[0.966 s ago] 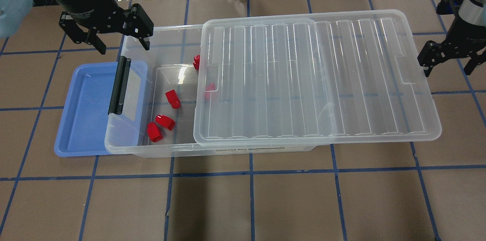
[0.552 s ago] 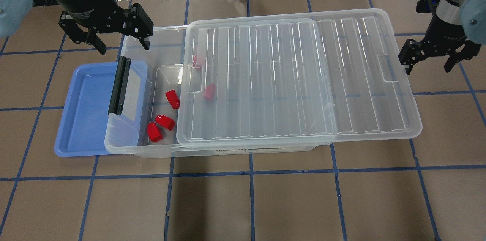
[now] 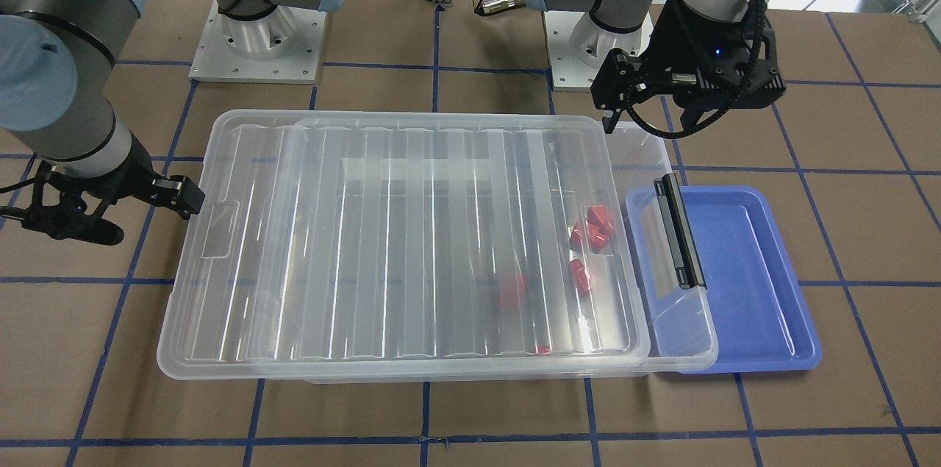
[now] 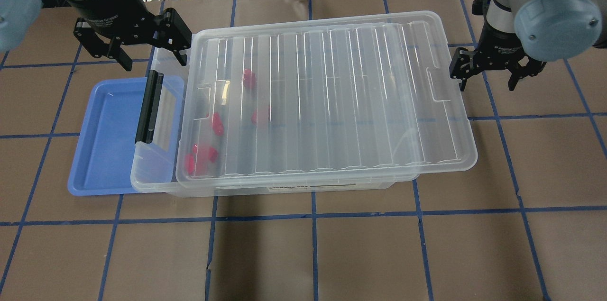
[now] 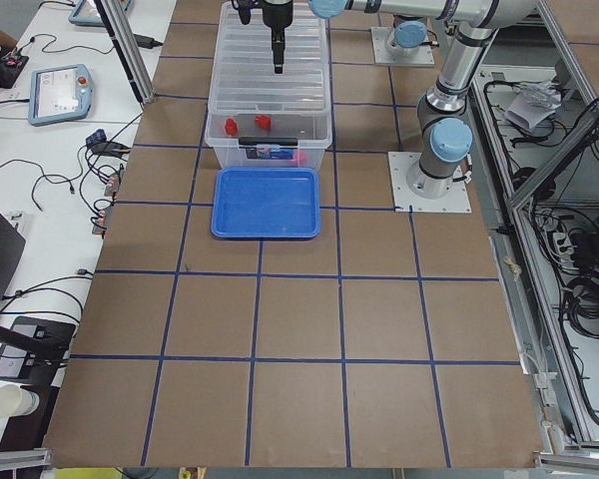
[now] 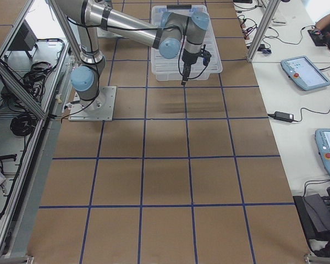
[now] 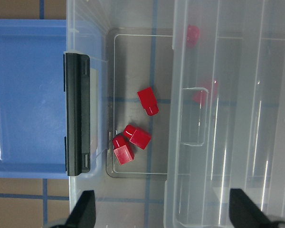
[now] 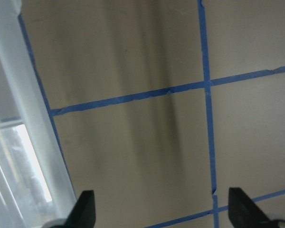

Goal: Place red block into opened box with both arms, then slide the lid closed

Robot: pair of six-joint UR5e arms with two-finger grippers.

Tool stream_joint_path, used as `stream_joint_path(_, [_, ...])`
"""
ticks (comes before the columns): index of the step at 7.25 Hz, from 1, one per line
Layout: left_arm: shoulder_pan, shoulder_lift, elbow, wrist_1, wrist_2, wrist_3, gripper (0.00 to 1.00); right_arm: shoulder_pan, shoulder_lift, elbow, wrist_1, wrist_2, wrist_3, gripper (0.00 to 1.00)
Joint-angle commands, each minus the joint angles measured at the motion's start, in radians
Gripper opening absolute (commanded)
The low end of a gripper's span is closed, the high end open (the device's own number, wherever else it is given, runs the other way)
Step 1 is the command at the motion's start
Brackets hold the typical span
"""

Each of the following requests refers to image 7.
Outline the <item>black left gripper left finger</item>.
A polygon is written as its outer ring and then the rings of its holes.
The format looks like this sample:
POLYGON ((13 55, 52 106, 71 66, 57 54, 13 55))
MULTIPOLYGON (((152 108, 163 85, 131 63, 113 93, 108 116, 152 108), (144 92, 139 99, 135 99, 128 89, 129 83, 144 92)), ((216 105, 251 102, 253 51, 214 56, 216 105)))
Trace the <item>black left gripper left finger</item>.
POLYGON ((95 192, 85 190, 66 219, 46 224, 47 228, 94 228, 96 222, 95 192))

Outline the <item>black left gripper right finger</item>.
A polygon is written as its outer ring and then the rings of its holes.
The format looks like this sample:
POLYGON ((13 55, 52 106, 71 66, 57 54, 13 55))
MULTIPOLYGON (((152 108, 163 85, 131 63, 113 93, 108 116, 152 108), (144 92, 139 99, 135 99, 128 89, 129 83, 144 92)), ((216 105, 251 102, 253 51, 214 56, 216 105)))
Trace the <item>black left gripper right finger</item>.
POLYGON ((271 221, 242 189, 230 189, 228 211, 235 228, 285 228, 285 221, 271 221))

